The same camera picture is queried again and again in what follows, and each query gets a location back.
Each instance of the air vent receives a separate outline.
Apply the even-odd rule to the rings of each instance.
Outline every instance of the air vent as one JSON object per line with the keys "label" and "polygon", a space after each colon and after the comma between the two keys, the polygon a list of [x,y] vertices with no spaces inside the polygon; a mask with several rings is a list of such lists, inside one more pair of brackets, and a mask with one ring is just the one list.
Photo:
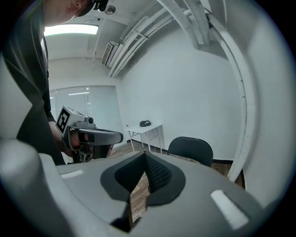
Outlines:
{"label": "air vent", "polygon": [[106,49],[105,49],[104,56],[102,58],[102,62],[101,62],[103,66],[105,66],[105,67],[108,66],[108,62],[110,63],[110,61],[111,61],[110,56],[111,57],[114,56],[118,46],[119,46],[119,43],[117,43],[117,42],[108,42]]}

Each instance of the white wall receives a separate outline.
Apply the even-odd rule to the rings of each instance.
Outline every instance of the white wall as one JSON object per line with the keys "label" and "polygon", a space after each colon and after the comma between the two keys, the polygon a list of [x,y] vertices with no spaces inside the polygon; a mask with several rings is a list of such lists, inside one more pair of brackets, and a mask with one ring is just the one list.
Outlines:
{"label": "white wall", "polygon": [[228,30],[250,62],[258,92],[259,124],[246,188],[263,206],[280,197],[295,167],[295,66],[269,18],[243,1],[228,0]]}
{"label": "white wall", "polygon": [[99,59],[95,61],[94,70],[92,70],[92,64],[93,61],[90,58],[51,60],[49,62],[49,89],[79,86],[115,86],[121,120],[123,121],[125,116],[121,78],[109,78],[108,69],[100,64]]}
{"label": "white wall", "polygon": [[211,145],[214,159],[232,160],[241,109],[234,74],[220,56],[225,56],[220,46],[214,42],[204,49],[211,53],[193,50],[175,22],[149,44],[123,78],[129,126],[146,119],[162,123],[165,149],[176,137],[196,137]]}

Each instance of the office chair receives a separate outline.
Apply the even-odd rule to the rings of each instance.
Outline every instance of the office chair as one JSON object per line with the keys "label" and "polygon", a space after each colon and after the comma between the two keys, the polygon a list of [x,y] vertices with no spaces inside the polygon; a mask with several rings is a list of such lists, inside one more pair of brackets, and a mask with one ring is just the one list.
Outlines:
{"label": "office chair", "polygon": [[189,158],[208,167],[211,167],[213,161],[211,146],[204,140],[191,137],[175,138],[171,142],[167,154]]}

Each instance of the white pipe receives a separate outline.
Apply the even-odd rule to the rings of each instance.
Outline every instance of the white pipe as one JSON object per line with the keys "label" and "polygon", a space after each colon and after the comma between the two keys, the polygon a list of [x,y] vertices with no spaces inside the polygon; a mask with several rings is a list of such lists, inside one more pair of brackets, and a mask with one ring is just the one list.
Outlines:
{"label": "white pipe", "polygon": [[[152,17],[150,17],[149,19],[147,19],[145,21],[144,24],[142,24],[139,29],[138,32],[142,32],[143,30],[146,29],[146,27],[148,27],[150,24],[152,24],[158,17],[160,17],[161,15],[163,15],[164,13],[166,13],[167,10],[165,8],[162,8],[161,10],[159,10],[157,13],[155,13]],[[137,38],[137,34],[133,34],[131,36],[131,38],[127,41],[126,45],[124,46],[124,48],[122,49],[122,51],[120,52],[119,56],[117,57],[116,61],[114,62],[113,67],[111,68],[110,72],[109,72],[109,77],[111,77],[111,75],[113,74],[114,69],[116,68],[116,66],[118,65],[118,63],[120,62],[120,59],[122,58],[122,56],[125,54],[125,52],[129,49],[130,45],[133,43],[133,41]]]}
{"label": "white pipe", "polygon": [[[192,13],[191,13],[191,11],[188,9],[188,10],[185,10],[184,12],[184,15],[186,16],[186,17],[188,17],[188,16],[190,16]],[[160,25],[160,26],[158,26],[159,25],[159,23],[157,24],[157,26],[156,26],[156,28],[155,28],[155,31],[153,31],[148,37],[150,37],[150,36],[152,36],[154,33],[156,33],[159,29],[161,29],[162,27],[164,27],[164,26],[166,26],[167,24],[169,24],[169,23],[171,23],[172,21],[174,21],[174,18],[173,18],[173,16],[170,16],[170,19],[168,20],[168,21],[166,21],[164,24],[162,24],[162,25]],[[132,54],[135,54],[135,52],[137,51],[137,49],[138,49],[139,47],[137,47],[135,50],[134,50],[134,52],[133,53],[131,53],[132,52],[132,49],[130,49],[128,52],[127,52],[127,54],[130,54],[131,53],[131,55]],[[125,60],[125,63],[123,63],[122,64],[122,66],[121,67],[119,67],[118,66],[118,68],[117,68],[117,73],[114,73],[113,74],[113,78],[115,78],[117,75],[118,75],[118,73],[125,67],[125,65],[128,63],[128,61],[131,59],[131,57],[132,56],[129,56],[126,60]]]}
{"label": "white pipe", "polygon": [[133,52],[135,52],[139,48],[138,45],[141,45],[142,43],[144,43],[147,40],[147,38],[150,37],[152,32],[154,32],[155,30],[158,30],[160,28],[160,26],[162,26],[167,21],[172,20],[172,19],[173,19],[173,17],[171,15],[168,15],[164,19],[159,21],[157,24],[153,25],[149,30],[147,30],[147,32],[144,35],[146,37],[140,37],[137,40],[137,42],[134,43],[134,45],[130,48],[130,50],[125,54],[123,59],[120,61],[119,65],[116,68],[116,70],[114,71],[112,77],[115,77],[118,74],[118,72],[124,67],[124,63],[125,63],[125,61],[128,60],[130,54],[132,54]]}
{"label": "white pipe", "polygon": [[[149,17],[143,17],[136,25],[135,25],[135,27],[133,28],[134,30],[137,30],[142,24],[144,24],[144,21],[146,20],[146,19],[148,19]],[[128,34],[127,34],[127,36],[126,37],[124,37],[124,39],[122,40],[123,42],[123,44],[125,44],[126,43],[126,41],[130,38],[130,36],[133,34],[133,30],[131,30]]]}
{"label": "white pipe", "polygon": [[223,0],[224,5],[224,16],[225,16],[225,29],[227,30],[227,8],[226,8],[226,0]]}
{"label": "white pipe", "polygon": [[234,77],[236,78],[236,82],[237,82],[238,89],[239,89],[240,109],[241,109],[240,136],[239,136],[238,145],[237,145],[237,149],[236,149],[235,156],[234,156],[234,160],[237,160],[241,155],[243,142],[244,142],[244,138],[245,138],[245,133],[246,133],[246,127],[247,127],[247,100],[246,100],[245,87],[244,87],[244,83],[243,83],[243,79],[241,76],[239,66],[238,66],[231,50],[229,49],[228,45],[226,44],[225,40],[221,37],[219,32],[214,27],[211,27],[210,30],[213,33],[214,37],[219,42],[219,44],[221,45],[221,47],[223,48],[223,50],[229,60],[229,63],[230,63],[232,70],[234,72]]}
{"label": "white pipe", "polygon": [[243,80],[243,85],[246,94],[247,103],[247,123],[246,130],[244,134],[244,139],[242,143],[242,148],[238,147],[233,164],[228,173],[228,178],[231,181],[235,181],[240,174],[246,160],[251,154],[251,149],[255,141],[255,130],[257,125],[257,103],[256,103],[256,87],[254,83],[254,78],[251,73],[250,67],[248,65],[247,59],[241,52],[239,46],[236,44],[234,39],[228,33],[228,31],[222,26],[222,24],[212,15],[207,14],[207,17],[213,27],[221,35],[230,51],[232,52],[237,66],[239,67],[240,74]]}
{"label": "white pipe", "polygon": [[184,0],[198,25],[205,45],[210,44],[209,23],[200,0]]}
{"label": "white pipe", "polygon": [[95,59],[96,53],[97,53],[97,46],[98,46],[98,43],[99,43],[99,38],[100,38],[100,35],[101,35],[101,32],[102,32],[102,29],[104,27],[105,21],[106,21],[106,18],[104,18],[101,29],[99,28],[98,38],[97,38],[96,46],[95,46],[94,52],[93,52],[93,58],[92,58],[92,69],[93,70],[94,70],[94,59]]}
{"label": "white pipe", "polygon": [[200,46],[197,37],[190,25],[189,20],[186,18],[178,4],[174,0],[158,0],[158,2],[170,12],[170,14],[175,18],[175,20],[190,39],[193,48],[198,50]]}
{"label": "white pipe", "polygon": [[[190,10],[185,10],[185,11],[183,11],[183,13],[184,13],[184,15],[185,15],[186,17],[188,17],[189,15],[191,15],[191,11],[190,11]],[[166,26],[167,24],[171,23],[171,22],[174,21],[174,20],[175,20],[175,19],[173,18],[173,16],[168,16],[168,17],[164,18],[163,20],[159,21],[158,24],[156,24],[154,28],[151,28],[150,30],[148,30],[148,31],[146,32],[146,34],[148,34],[147,37],[151,37],[151,36],[152,36],[154,33],[156,33],[159,29],[161,29],[162,27]],[[146,39],[140,38],[140,39],[138,40],[139,47],[142,46],[143,43],[144,43],[145,41],[146,41]],[[135,50],[130,49],[130,50],[127,52],[127,54],[131,54],[131,55],[132,55],[132,54],[135,54],[135,52],[138,50],[139,47],[137,47]],[[128,56],[128,58],[127,58],[126,60],[123,59],[123,61],[125,60],[125,63],[123,63],[121,67],[118,66],[118,68],[117,68],[117,71],[118,71],[118,72],[113,74],[113,78],[115,78],[115,77],[118,75],[118,73],[119,73],[119,72],[125,67],[125,65],[126,65],[126,64],[128,63],[128,61],[131,59],[131,57],[132,57],[132,56]]]}
{"label": "white pipe", "polygon": [[147,7],[145,7],[132,21],[131,23],[128,25],[128,27],[124,30],[124,32],[122,33],[121,37],[119,38],[119,40],[122,40],[125,33],[130,29],[130,27],[133,25],[133,23],[139,19],[139,17],[145,12],[147,11],[150,7],[152,7],[155,3],[157,3],[157,1],[153,1],[151,2]]}

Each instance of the person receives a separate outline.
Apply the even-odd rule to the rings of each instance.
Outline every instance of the person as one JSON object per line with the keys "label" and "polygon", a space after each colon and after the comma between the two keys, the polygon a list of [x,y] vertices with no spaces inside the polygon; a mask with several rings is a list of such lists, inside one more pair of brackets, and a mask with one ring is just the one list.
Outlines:
{"label": "person", "polygon": [[[51,114],[48,52],[45,27],[63,24],[87,14],[93,0],[38,0],[19,19],[2,51],[5,64],[22,93],[32,104],[17,139],[50,155],[56,165],[65,164],[61,152],[71,156],[63,144]],[[79,146],[77,133],[71,134],[73,147]]]}

